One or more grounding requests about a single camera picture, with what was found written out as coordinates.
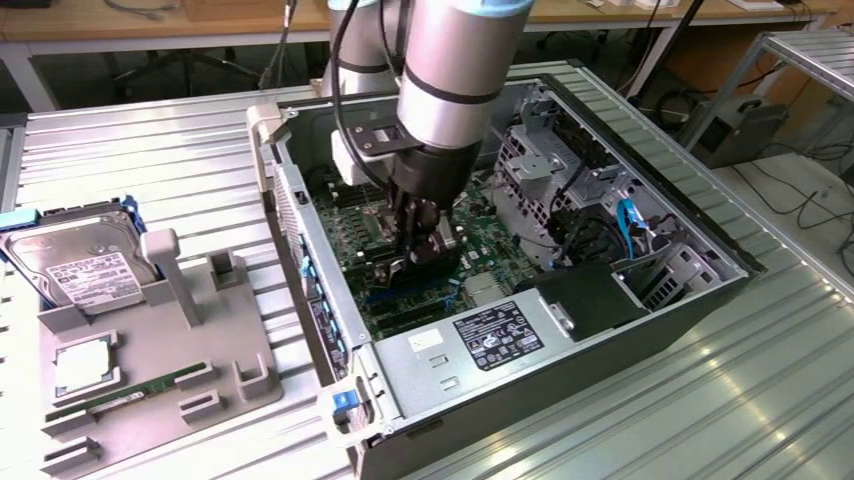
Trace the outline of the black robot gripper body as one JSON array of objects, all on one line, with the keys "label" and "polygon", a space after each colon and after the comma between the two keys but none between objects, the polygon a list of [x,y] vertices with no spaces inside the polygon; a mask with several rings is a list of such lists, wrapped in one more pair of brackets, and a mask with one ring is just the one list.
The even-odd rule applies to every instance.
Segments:
[{"label": "black robot gripper body", "polygon": [[447,149],[421,145],[396,153],[391,181],[411,197],[449,209],[467,185],[480,143]]}]

